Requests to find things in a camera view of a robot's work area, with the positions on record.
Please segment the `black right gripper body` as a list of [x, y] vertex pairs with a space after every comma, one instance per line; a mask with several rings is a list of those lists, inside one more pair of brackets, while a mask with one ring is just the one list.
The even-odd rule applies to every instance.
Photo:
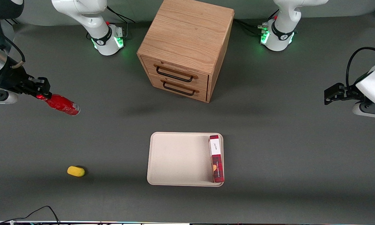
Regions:
[[19, 68], [11, 68], [11, 62], [7, 62], [0, 71], [0, 88], [17, 94], [31, 95], [29, 90], [31, 87], [31, 76], [21, 66]]

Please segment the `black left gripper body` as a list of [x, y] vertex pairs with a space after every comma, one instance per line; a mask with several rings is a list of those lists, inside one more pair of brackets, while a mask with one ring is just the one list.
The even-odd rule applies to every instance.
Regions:
[[348, 100], [357, 100], [359, 102], [365, 101], [364, 94], [356, 87], [356, 86], [349, 86], [346, 88], [345, 91], [345, 97], [342, 99], [342, 101], [348, 101]]

